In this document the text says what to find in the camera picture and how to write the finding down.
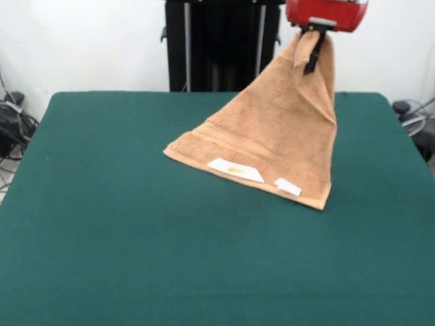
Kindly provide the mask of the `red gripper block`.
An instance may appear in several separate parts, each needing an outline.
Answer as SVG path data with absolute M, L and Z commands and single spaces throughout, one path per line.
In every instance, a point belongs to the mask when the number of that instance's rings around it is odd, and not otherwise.
M 301 37 L 309 28 L 352 33 L 360 25 L 367 8 L 368 1 L 287 0 L 285 2 L 287 20 L 292 26 L 305 28 L 300 31 Z M 326 32 L 321 32 L 305 65 L 305 73 L 314 72 L 325 38 Z

